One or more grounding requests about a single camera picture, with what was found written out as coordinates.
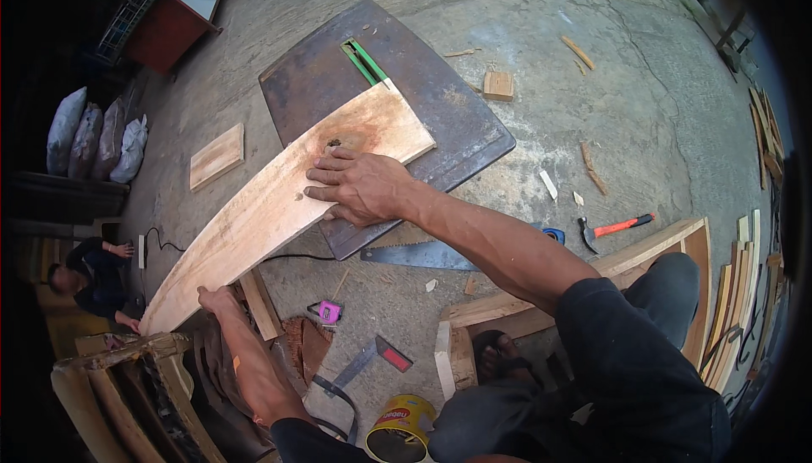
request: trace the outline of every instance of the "hand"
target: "hand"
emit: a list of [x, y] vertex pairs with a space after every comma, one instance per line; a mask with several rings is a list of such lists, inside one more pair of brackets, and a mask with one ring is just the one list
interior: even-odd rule
[[219, 310], [227, 309], [237, 306], [236, 293], [231, 290], [231, 287], [224, 285], [214, 292], [208, 290], [206, 287], [198, 287], [198, 302], [208, 311], [217, 315]]
[[308, 197], [338, 203], [324, 214], [325, 220], [344, 218], [353, 225], [379, 224], [408, 215], [425, 202], [433, 189], [411, 177], [406, 167], [388, 156], [358, 153], [336, 146], [327, 156], [313, 161], [307, 179], [329, 184], [309, 186]]
[[130, 258], [132, 257], [133, 247], [130, 243], [124, 243], [123, 245], [118, 246], [110, 246], [110, 253], [116, 254], [121, 258]]
[[139, 328], [140, 320], [137, 318], [130, 318], [124, 325], [129, 326], [130, 329], [132, 329], [132, 332], [136, 333], [137, 335], [141, 334], [141, 329]]

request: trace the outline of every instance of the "hammer head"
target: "hammer head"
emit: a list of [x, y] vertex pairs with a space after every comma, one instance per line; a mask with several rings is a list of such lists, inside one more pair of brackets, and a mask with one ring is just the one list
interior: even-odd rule
[[595, 249], [593, 244], [595, 241], [595, 229], [586, 225], [585, 216], [581, 216], [581, 218], [578, 219], [578, 224], [581, 225], [581, 234], [584, 237], [584, 244], [586, 247], [594, 251], [594, 253], [600, 255], [600, 252]]

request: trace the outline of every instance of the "metal rack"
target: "metal rack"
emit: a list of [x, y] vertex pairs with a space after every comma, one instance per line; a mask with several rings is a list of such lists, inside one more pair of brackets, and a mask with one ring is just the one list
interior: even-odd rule
[[130, 34], [155, 0], [125, 0], [118, 8], [96, 48], [96, 56], [114, 64]]

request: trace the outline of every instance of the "bucket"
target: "bucket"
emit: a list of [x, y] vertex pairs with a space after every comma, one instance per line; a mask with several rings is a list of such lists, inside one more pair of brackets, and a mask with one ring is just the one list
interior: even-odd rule
[[366, 448], [383, 463], [418, 463], [428, 454], [429, 437], [437, 412], [413, 394], [393, 397], [383, 407], [366, 436]]

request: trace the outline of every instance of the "rusty metal table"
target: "rusty metal table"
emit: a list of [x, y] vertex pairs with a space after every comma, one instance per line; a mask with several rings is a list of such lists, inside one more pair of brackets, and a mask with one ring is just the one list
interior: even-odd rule
[[[448, 192], [516, 147], [511, 133], [454, 69], [371, 0], [330, 19], [259, 75], [283, 145], [369, 90], [370, 83], [340, 49], [349, 37], [391, 78], [437, 142], [407, 166], [417, 179]], [[399, 223], [359, 228], [334, 219], [319, 225], [333, 255], [344, 260]]]

